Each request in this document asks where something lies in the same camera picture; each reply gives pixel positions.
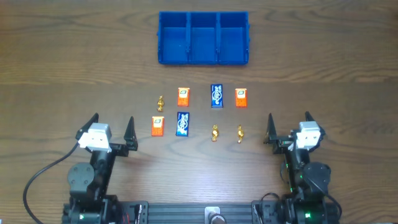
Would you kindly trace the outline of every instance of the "blue plastic container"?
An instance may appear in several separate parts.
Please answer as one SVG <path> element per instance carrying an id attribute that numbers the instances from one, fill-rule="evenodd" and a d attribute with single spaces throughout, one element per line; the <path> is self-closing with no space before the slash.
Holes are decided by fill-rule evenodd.
<path id="1" fill-rule="evenodd" d="M 159 63 L 244 65 L 248 12 L 159 12 Z"/>

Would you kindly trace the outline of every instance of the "tic tac label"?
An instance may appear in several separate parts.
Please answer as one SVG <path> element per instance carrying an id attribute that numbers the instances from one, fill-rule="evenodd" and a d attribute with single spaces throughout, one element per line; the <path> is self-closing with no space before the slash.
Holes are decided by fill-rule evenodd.
<path id="1" fill-rule="evenodd" d="M 164 117 L 153 116 L 152 117 L 152 136 L 163 136 L 164 130 Z"/>
<path id="2" fill-rule="evenodd" d="M 211 85 L 211 107 L 222 108 L 223 107 L 223 85 L 212 84 Z"/>
<path id="3" fill-rule="evenodd" d="M 177 132 L 176 136 L 188 137 L 189 130 L 189 112 L 177 113 Z"/>
<path id="4" fill-rule="evenodd" d="M 236 102 L 236 107 L 247 107 L 248 106 L 248 90 L 245 88 L 235 89 L 235 102 Z"/>
<path id="5" fill-rule="evenodd" d="M 178 88 L 177 106 L 189 106 L 189 88 Z"/>

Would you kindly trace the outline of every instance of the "wooden table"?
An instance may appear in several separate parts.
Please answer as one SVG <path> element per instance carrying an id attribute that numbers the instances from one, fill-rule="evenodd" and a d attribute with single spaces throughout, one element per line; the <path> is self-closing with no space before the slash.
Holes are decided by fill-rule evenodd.
<path id="1" fill-rule="evenodd" d="M 248 65 L 160 65 L 159 11 L 248 11 Z M 341 222 L 397 221 L 397 13 L 388 0 L 1 1 L 0 219 L 33 223 L 22 204 L 26 182 L 72 148 L 95 112 L 113 142 L 123 142 L 130 116 L 136 121 L 139 151 L 116 159 L 108 190 L 121 200 L 287 194 L 283 156 L 262 143 L 267 116 L 287 134 L 308 110 L 327 133 L 311 160 L 332 169 Z M 211 83 L 224 84 L 222 110 L 210 108 Z M 191 88 L 187 109 L 176 106 L 178 87 Z M 234 107 L 235 88 L 248 89 L 247 109 Z M 165 135 L 152 138 L 160 95 Z M 175 136 L 178 111 L 191 112 L 189 138 Z M 44 223 L 60 223 L 68 170 L 89 158 L 79 150 L 32 184 L 29 205 Z"/>

